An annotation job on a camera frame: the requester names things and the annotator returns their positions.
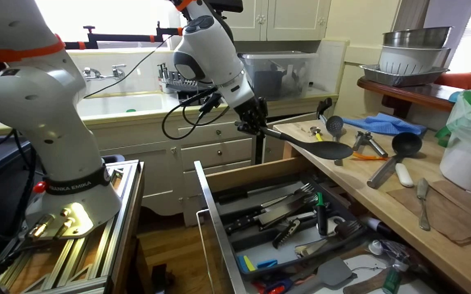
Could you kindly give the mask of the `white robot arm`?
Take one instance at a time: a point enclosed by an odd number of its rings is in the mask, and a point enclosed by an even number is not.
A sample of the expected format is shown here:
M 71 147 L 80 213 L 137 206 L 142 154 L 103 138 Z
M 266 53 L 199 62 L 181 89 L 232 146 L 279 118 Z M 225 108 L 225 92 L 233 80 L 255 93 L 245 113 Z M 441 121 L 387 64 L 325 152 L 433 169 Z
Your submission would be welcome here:
M 245 77 L 224 25 L 204 0 L 173 0 L 186 18 L 173 66 L 209 82 L 238 115 L 238 129 L 266 128 L 264 106 Z M 86 82 L 45 25 L 34 0 L 0 0 L 0 123 L 21 133 L 45 170 L 21 227 L 36 239 L 73 239 L 111 221 L 121 208 L 111 173 L 80 116 Z

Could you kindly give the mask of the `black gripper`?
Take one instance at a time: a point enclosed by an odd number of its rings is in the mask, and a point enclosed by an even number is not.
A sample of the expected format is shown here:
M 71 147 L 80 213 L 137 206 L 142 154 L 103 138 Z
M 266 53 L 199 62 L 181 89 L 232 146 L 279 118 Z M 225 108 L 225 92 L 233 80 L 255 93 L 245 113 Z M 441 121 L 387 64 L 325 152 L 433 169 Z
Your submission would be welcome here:
M 266 126 L 268 108 L 266 102 L 261 98 L 250 98 L 235 106 L 233 111 L 238 115 L 235 126 L 240 133 L 258 136 Z

